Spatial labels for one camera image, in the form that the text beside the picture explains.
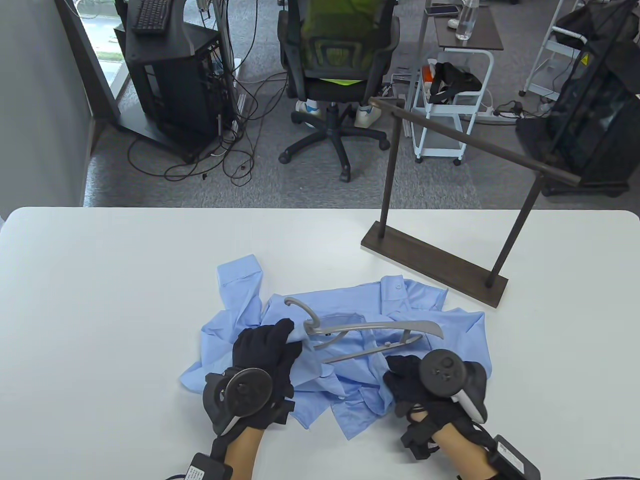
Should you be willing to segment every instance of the hand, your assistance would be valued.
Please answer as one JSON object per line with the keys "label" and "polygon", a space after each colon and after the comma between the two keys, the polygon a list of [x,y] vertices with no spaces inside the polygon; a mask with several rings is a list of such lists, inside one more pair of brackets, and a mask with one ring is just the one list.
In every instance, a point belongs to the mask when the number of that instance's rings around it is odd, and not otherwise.
{"label": "hand", "polygon": [[266,429],[274,421],[274,410],[284,397],[293,397],[289,375],[293,363],[302,352],[302,342],[287,343],[293,328],[293,322],[283,318],[276,325],[243,330],[234,343],[234,367],[262,369],[273,382],[271,397],[266,405],[259,412],[243,419],[249,427]]}
{"label": "hand", "polygon": [[389,372],[383,380],[396,401],[396,415],[409,415],[414,422],[429,419],[440,428],[467,414],[451,399],[430,394],[420,381],[420,358],[415,355],[387,357]]}

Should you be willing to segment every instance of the green backrest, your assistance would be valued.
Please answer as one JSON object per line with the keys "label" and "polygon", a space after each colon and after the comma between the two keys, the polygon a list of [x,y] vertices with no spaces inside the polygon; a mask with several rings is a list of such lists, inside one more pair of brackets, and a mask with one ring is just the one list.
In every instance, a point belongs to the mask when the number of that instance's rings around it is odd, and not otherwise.
{"label": "green backrest", "polygon": [[301,8],[303,68],[334,72],[332,78],[367,79],[375,50],[389,41],[381,33],[389,1],[394,0],[298,0],[306,6]]}

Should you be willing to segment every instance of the chair base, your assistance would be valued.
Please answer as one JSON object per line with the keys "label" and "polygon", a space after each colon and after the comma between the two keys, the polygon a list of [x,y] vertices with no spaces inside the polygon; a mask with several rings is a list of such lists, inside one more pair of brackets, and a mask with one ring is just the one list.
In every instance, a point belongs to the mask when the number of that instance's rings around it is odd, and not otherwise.
{"label": "chair base", "polygon": [[326,120],[322,120],[310,113],[299,111],[291,112],[291,121],[293,123],[301,124],[302,122],[306,122],[313,125],[316,128],[316,131],[311,135],[304,137],[302,140],[298,140],[293,145],[289,145],[287,149],[280,154],[278,160],[282,164],[289,163],[291,161],[291,157],[303,148],[307,148],[309,145],[313,145],[314,143],[328,138],[333,143],[333,147],[338,153],[338,158],[340,159],[340,165],[342,166],[340,180],[342,182],[351,181],[351,164],[349,164],[349,157],[347,157],[347,152],[344,150],[342,137],[358,136],[373,138],[374,140],[378,140],[380,150],[388,150],[389,147],[391,147],[389,140],[387,140],[387,134],[384,132],[344,126],[342,124],[344,119],[351,114],[355,114],[355,110],[351,104],[344,109],[341,115],[338,105],[331,104],[326,108]]}

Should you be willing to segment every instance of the computer case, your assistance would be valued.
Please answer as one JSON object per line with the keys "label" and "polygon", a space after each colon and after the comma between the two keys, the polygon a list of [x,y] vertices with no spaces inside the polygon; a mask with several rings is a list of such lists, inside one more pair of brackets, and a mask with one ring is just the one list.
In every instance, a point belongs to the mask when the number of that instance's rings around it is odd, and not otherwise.
{"label": "computer case", "polygon": [[[234,121],[233,99],[223,74],[220,33],[184,23],[194,55],[147,65],[127,62],[140,106],[156,127],[178,144],[202,148]],[[116,28],[122,52],[126,34]]]}

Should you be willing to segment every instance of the white sneaker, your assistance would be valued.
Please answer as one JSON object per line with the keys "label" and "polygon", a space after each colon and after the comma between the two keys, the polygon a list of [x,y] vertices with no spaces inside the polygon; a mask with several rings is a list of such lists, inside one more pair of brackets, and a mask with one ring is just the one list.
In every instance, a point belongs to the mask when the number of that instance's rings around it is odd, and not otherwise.
{"label": "white sneaker", "polygon": [[[313,116],[316,116],[318,118],[322,118],[322,111],[319,108],[310,107],[309,105],[307,105],[307,102],[303,102],[302,100],[298,100],[296,102],[296,111],[299,111],[299,112],[302,112],[302,113],[309,113],[309,114],[311,114]],[[315,128],[311,124],[308,124],[306,122],[305,122],[305,124],[309,128]]]}
{"label": "white sneaker", "polygon": [[368,129],[373,122],[380,118],[382,110],[371,105],[359,106],[356,112],[356,120],[353,125],[361,129]]}

